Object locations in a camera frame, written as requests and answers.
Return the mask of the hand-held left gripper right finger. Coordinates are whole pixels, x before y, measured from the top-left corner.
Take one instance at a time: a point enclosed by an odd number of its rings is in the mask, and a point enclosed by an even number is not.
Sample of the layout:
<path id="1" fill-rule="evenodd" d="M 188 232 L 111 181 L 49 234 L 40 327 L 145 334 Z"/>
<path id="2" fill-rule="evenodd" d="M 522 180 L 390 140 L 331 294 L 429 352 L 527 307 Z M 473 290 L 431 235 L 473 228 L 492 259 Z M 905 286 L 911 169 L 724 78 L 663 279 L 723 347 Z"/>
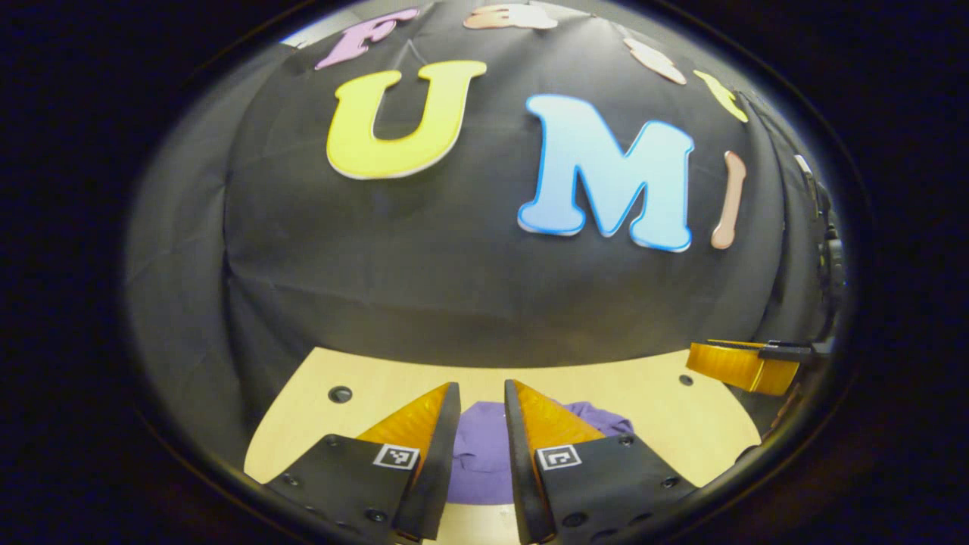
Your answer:
<path id="1" fill-rule="evenodd" d="M 518 380 L 505 415 L 522 544 L 629 543 L 696 492 L 633 432 L 609 437 Z"/>

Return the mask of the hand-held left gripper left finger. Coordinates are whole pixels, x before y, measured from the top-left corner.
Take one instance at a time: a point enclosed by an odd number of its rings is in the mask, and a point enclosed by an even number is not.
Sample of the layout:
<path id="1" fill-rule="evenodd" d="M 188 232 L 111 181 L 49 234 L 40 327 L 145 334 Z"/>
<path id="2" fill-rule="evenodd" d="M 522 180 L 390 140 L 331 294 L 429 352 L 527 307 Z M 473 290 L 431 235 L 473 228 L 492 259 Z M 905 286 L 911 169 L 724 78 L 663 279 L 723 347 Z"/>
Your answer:
<path id="1" fill-rule="evenodd" d="M 458 384 L 443 383 L 359 437 L 324 435 L 267 487 L 338 542 L 435 540 L 460 407 Z"/>

